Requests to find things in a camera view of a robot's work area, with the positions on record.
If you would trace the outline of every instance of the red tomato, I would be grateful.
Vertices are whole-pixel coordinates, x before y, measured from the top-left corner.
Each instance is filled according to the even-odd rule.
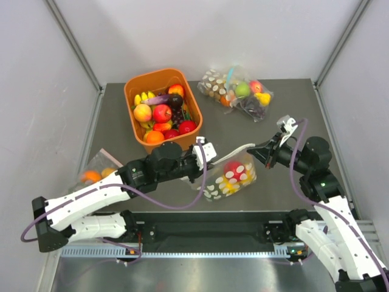
[[[197,128],[197,125],[194,121],[185,120],[179,125],[178,132],[180,132],[180,134],[183,135],[183,134],[194,131],[196,128]]]

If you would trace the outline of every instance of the orange basket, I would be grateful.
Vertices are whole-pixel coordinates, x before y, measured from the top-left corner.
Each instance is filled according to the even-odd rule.
[[[146,129],[142,128],[139,122],[134,118],[134,114],[131,109],[134,105],[134,98],[137,94],[147,91],[152,91],[157,96],[158,92],[165,92],[167,88],[177,83],[181,84],[185,89],[184,101],[188,106],[190,116],[196,123],[197,128],[190,133],[165,141],[174,141],[179,144],[183,150],[187,150],[190,145],[196,143],[196,137],[199,135],[200,128],[202,126],[202,115],[184,74],[180,70],[167,68],[134,77],[124,86],[124,94],[127,101],[129,118],[131,119],[131,124],[133,125],[135,138],[143,147],[145,147],[147,153],[151,153],[154,148],[160,146],[164,143],[164,141],[156,144],[150,144],[143,141]]]

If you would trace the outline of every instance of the white wall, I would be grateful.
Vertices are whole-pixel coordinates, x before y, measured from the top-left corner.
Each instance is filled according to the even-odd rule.
[[[19,236],[74,178],[97,92],[43,1],[1,1],[0,39],[0,290],[35,291],[45,256]]]
[[[356,0],[57,0],[101,83],[167,66],[198,80],[239,63],[256,78],[316,79]]]
[[[374,0],[322,86],[352,191],[389,257],[389,2]]]

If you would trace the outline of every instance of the plastic bag with oranges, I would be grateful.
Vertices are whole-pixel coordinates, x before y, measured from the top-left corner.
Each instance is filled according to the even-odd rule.
[[[256,122],[265,118],[273,99],[273,93],[258,80],[250,78],[241,66],[225,72],[208,70],[198,83],[198,89],[224,106],[240,109]]]

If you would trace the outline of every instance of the green apple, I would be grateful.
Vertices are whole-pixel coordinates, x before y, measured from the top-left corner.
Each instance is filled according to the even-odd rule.
[[[250,86],[246,82],[241,82],[235,89],[237,97],[247,97],[250,95]]]

